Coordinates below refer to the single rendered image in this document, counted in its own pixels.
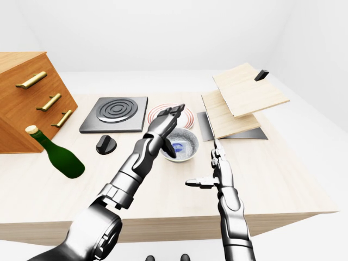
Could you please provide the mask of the silver robot left hand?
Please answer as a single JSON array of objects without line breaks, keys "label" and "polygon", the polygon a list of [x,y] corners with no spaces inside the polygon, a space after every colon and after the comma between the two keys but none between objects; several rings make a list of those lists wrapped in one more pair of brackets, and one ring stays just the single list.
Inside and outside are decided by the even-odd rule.
[{"label": "silver robot left hand", "polygon": [[175,149],[167,139],[167,136],[177,126],[177,119],[184,108],[185,104],[180,104],[162,110],[149,125],[143,138],[150,139],[146,152],[154,159],[157,157],[160,149],[165,151],[170,157],[176,158]]}]

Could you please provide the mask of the silver robot right hand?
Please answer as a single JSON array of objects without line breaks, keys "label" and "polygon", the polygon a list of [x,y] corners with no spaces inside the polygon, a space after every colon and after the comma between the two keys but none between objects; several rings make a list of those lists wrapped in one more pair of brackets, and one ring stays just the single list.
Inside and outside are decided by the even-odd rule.
[{"label": "silver robot right hand", "polygon": [[225,150],[218,139],[214,140],[211,158],[211,166],[214,169],[213,176],[189,179],[185,182],[185,185],[201,189],[218,187],[219,190],[223,187],[234,187],[232,169],[229,161],[226,159]]}]

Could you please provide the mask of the grey patterned bowl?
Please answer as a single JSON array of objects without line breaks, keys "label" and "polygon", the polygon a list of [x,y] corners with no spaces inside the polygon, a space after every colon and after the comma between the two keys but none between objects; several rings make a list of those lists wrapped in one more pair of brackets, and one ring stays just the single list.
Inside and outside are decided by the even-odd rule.
[{"label": "grey patterned bowl", "polygon": [[184,128],[175,128],[168,136],[171,145],[175,149],[176,158],[170,157],[166,152],[160,150],[161,154],[170,161],[183,162],[191,159],[199,147],[196,135]]}]

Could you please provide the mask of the white plate with red rings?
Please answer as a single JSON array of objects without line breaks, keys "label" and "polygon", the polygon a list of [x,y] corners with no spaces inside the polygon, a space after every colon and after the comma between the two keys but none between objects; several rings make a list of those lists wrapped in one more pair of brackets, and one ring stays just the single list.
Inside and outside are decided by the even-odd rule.
[{"label": "white plate with red rings", "polygon": [[[163,104],[155,106],[148,113],[147,122],[151,123],[162,110],[165,110],[169,107],[175,107],[175,106],[178,106],[178,104],[163,103]],[[177,120],[177,128],[190,129],[194,125],[194,122],[195,122],[195,117],[193,112],[188,107],[185,107],[184,110],[181,112],[180,117]]]}]

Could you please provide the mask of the flat dark stove plate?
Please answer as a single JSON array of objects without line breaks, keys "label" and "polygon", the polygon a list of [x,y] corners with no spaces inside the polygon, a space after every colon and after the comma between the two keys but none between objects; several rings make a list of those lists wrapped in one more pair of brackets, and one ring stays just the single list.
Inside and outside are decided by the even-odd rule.
[{"label": "flat dark stove plate", "polygon": [[148,97],[101,97],[80,126],[81,133],[142,132]]}]

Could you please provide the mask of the round black knob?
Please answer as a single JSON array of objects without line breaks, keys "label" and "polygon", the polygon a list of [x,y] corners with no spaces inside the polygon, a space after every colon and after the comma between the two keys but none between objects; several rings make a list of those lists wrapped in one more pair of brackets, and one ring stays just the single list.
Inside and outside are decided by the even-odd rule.
[{"label": "round black knob", "polygon": [[109,135],[103,135],[96,145],[96,151],[101,155],[112,153],[116,148],[116,141]]}]

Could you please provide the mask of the pale wooden rack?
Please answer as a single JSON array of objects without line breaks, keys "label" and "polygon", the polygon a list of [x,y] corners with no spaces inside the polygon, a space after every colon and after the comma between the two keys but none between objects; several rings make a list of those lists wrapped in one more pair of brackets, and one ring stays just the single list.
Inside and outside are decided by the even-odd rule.
[{"label": "pale wooden rack", "polygon": [[203,141],[221,139],[267,139],[254,113],[290,101],[260,71],[245,63],[213,76],[217,89],[201,95],[204,112],[198,113]]}]

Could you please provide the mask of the green corked wine bottle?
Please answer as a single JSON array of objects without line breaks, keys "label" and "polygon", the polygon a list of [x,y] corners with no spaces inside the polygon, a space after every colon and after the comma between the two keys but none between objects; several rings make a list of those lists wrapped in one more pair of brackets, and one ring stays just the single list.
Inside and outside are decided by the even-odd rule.
[{"label": "green corked wine bottle", "polygon": [[52,165],[67,178],[75,179],[83,174],[84,164],[71,151],[53,143],[36,125],[28,126],[25,131],[41,144]]}]

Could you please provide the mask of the wooden cabinet drawer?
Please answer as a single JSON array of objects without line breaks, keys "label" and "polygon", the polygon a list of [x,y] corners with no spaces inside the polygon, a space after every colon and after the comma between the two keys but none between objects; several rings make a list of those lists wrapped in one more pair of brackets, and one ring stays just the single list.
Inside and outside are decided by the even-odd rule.
[{"label": "wooden cabinet drawer", "polygon": [[23,90],[14,88],[14,91],[10,94],[6,96],[0,95],[0,113],[8,118],[31,117],[35,114],[44,114],[44,111],[36,110],[36,107],[42,107],[50,100],[50,96],[54,96],[57,93],[61,94],[61,98],[46,111],[47,114],[56,114],[77,108],[76,102],[66,89],[36,89],[32,87],[28,90]]},{"label": "wooden cabinet drawer", "polygon": [[48,69],[37,73],[7,71],[0,74],[0,110],[43,107],[57,94],[61,94],[62,100],[71,97],[58,74]]},{"label": "wooden cabinet drawer", "polygon": [[36,89],[50,85],[58,79],[58,73],[46,52],[0,52],[0,95],[12,93],[16,84],[24,83],[33,74],[42,71],[47,76],[32,86]]}]

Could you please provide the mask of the wooden cabinet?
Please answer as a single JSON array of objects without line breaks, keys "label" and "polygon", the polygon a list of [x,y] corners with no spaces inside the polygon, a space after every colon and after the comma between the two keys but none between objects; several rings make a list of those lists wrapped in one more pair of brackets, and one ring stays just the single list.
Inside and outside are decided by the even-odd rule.
[{"label": "wooden cabinet", "polygon": [[60,129],[51,124],[57,123],[62,116],[62,112],[56,114],[45,112],[31,117],[8,118],[0,113],[0,153],[42,152],[42,146],[25,132],[25,128],[36,125],[51,139]]}]

